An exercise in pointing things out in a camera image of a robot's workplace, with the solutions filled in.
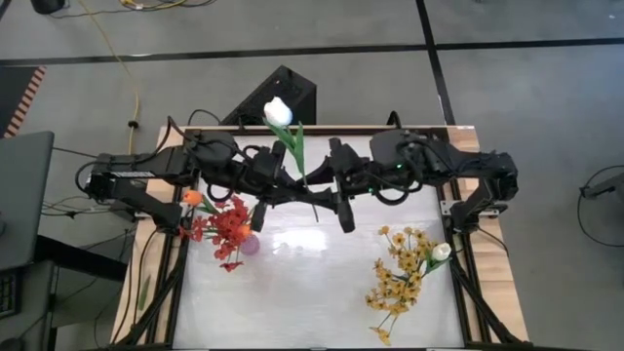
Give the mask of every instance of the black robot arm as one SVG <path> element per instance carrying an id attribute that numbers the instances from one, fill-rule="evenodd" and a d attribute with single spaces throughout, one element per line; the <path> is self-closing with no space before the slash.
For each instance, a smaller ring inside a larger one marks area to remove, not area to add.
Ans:
<path id="1" fill-rule="evenodd" d="M 310 185 L 328 186 L 318 192 L 310 192 L 302 179 L 295 180 L 286 172 L 282 165 L 286 147 L 280 141 L 271 148 L 248 146 L 241 150 L 233 136 L 225 132 L 189 131 L 183 136 L 183 145 L 156 154 L 99 155 L 87 193 L 97 200 L 120 200 L 148 213 L 161 229 L 173 233 L 180 222 L 181 207 L 160 202 L 135 188 L 131 180 L 158 178 L 173 185 L 190 186 L 200 176 L 209 185 L 208 195 L 213 201 L 225 201 L 233 193 L 255 196 L 255 231 L 261 230 L 269 206 L 303 202 L 334 212 L 342 229 L 350 232 L 355 224 L 349 201 L 363 194 L 396 206 L 423 185 L 442 185 L 456 177 L 478 178 L 478 191 L 450 209 L 454 225 L 466 229 L 474 224 L 480 211 L 497 201 L 510 200 L 518 190 L 517 171 L 508 154 L 459 151 L 447 142 L 407 130 L 374 135 L 370 140 L 372 157 L 360 157 L 339 138 L 330 139 L 330 155 L 306 176 Z M 211 191 L 213 186 L 225 187 L 229 192 L 216 198 Z M 398 199 L 387 199 L 381 193 L 385 189 L 403 194 Z"/>

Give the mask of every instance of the white tulip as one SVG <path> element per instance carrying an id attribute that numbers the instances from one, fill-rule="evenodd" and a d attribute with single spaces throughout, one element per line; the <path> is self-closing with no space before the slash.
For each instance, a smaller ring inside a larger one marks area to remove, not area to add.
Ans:
<path id="1" fill-rule="evenodd" d="M 447 243 L 443 243 L 433 248 L 433 251 L 431 252 L 431 256 L 433 257 L 433 259 L 437 261 L 442 261 L 442 260 L 449 258 L 450 252 L 451 252 L 450 245 Z"/>
<path id="2" fill-rule="evenodd" d="M 264 104 L 264 115 L 275 127 L 286 127 L 293 120 L 293 112 L 279 97 L 273 97 L 272 101 Z"/>

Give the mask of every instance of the white board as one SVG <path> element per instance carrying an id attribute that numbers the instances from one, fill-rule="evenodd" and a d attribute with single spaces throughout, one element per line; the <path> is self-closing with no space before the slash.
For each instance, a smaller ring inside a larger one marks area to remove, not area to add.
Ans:
<path id="1" fill-rule="evenodd" d="M 360 156 L 371 156 L 369 136 L 344 136 Z M 271 146 L 274 137 L 238 137 Z M 311 172 L 329 154 L 329 138 L 307 136 L 305 167 Z M 299 174 L 287 155 L 284 166 Z M 206 183 L 199 189 L 206 190 Z M 313 191 L 327 187 L 311 187 Z M 384 192 L 397 198 L 398 192 Z M 256 200 L 241 196 L 252 206 Z M 444 242 L 435 189 L 425 186 L 401 205 L 389 207 L 370 195 L 351 201 L 356 230 L 344 234 L 337 216 L 317 207 L 319 222 L 306 204 L 268 209 L 259 253 L 242 256 L 245 265 L 231 273 L 218 266 L 210 241 L 191 242 L 175 328 L 175 348 L 372 348 L 383 347 L 369 327 L 386 313 L 366 306 L 364 296 L 376 286 L 373 262 L 392 262 L 380 226 L 406 226 Z M 460 347 L 461 329 L 449 268 L 423 280 L 418 303 L 401 315 L 391 335 L 393 347 Z"/>

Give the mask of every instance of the wooden table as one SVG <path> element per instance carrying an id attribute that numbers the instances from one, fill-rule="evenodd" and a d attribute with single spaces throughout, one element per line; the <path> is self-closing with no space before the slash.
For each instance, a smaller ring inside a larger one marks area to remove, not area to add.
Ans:
<path id="1" fill-rule="evenodd" d="M 339 136 L 341 131 L 344 134 L 349 134 L 350 131 L 357 130 L 378 130 L 384 128 L 394 128 L 391 126 L 307 126 L 305 128 L 308 133 L 315 130 L 332 129 L 332 132 Z M 440 129 L 446 128 L 448 131 L 448 140 L 458 149 L 464 151 L 478 151 L 479 142 L 477 139 L 477 133 L 474 127 L 441 127 L 441 126 L 407 126 L 406 128 L 432 128 Z M 234 132 L 238 127 L 192 127 L 192 129 L 206 129 L 206 130 L 221 130 Z M 248 127 L 248 130 L 265 129 L 264 127 Z M 159 136 L 159 142 L 164 136 L 165 128 L 161 130 Z M 182 144 L 182 137 L 175 132 L 171 132 L 165 146 L 174 146 Z M 459 192 L 462 199 L 469 196 L 478 186 L 478 182 L 475 179 L 460 179 L 458 181 Z M 175 188 L 167 184 L 163 180 L 149 180 L 147 183 L 147 192 L 163 202 L 171 202 L 174 197 Z M 449 187 L 446 186 L 445 193 L 450 195 Z M 497 219 L 482 219 L 481 227 L 489 233 L 495 235 L 499 239 L 503 239 L 500 226 Z M 146 248 L 145 244 L 154 231 L 155 225 L 151 219 L 142 220 L 138 223 L 136 229 L 136 239 L 133 249 L 133 264 L 129 265 L 129 271 L 132 269 L 132 283 L 130 284 L 129 278 L 131 274 L 126 275 L 126 281 L 122 291 L 121 298 L 119 300 L 119 309 L 117 311 L 117 317 L 115 319 L 115 325 L 113 328 L 113 335 L 120 329 L 117 339 L 121 339 L 130 330 L 130 326 L 133 323 L 135 317 L 134 307 L 137 302 L 137 284 L 138 284 L 138 270 L 139 270 L 139 258 L 141 253 L 145 251 L 145 258 L 142 265 L 141 280 L 150 276 L 151 284 L 147 289 L 147 299 L 145 302 L 145 308 L 151 302 L 154 295 L 154 284 L 158 275 L 158 270 L 161 265 L 161 259 L 163 257 L 163 249 L 165 244 L 165 236 L 156 234 L 150 241 L 149 246 Z M 484 299 L 490 305 L 492 310 L 498 316 L 500 321 L 507 326 L 512 334 L 516 337 L 527 340 L 527 330 L 523 319 L 523 314 L 520 308 L 520 302 L 516 293 L 516 286 L 514 284 L 514 278 L 512 275 L 509 260 L 505 252 L 500 248 L 499 244 L 491 240 L 486 235 L 479 232 L 473 233 L 471 236 L 471 243 L 474 251 L 474 259 L 477 265 L 477 272 L 479 281 L 481 284 L 481 290 Z M 169 260 L 169 269 L 171 270 L 176 261 L 176 256 L 179 247 L 179 239 L 175 238 L 173 242 L 173 249 L 171 250 L 171 259 Z M 129 286 L 132 285 L 132 293 L 128 294 Z M 465 295 L 466 308 L 468 312 L 469 328 L 472 334 L 473 341 L 481 341 L 479 333 L 479 325 L 477 323 L 476 311 L 474 304 L 470 297 Z M 126 309 L 128 299 L 130 299 L 130 308 Z M 158 318 L 158 324 L 154 340 L 155 342 L 165 342 L 167 324 L 172 308 L 172 294 L 167 297 L 165 303 L 161 307 L 161 312 Z M 137 311 L 136 318 L 140 318 L 142 311 Z"/>

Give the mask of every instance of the table leg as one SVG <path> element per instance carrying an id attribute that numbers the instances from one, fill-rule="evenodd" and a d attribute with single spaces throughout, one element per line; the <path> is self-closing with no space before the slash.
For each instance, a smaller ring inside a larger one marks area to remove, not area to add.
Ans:
<path id="1" fill-rule="evenodd" d="M 39 235 L 35 261 L 49 259 L 55 264 L 112 281 L 123 282 L 128 265 L 118 260 L 74 248 L 60 241 Z"/>

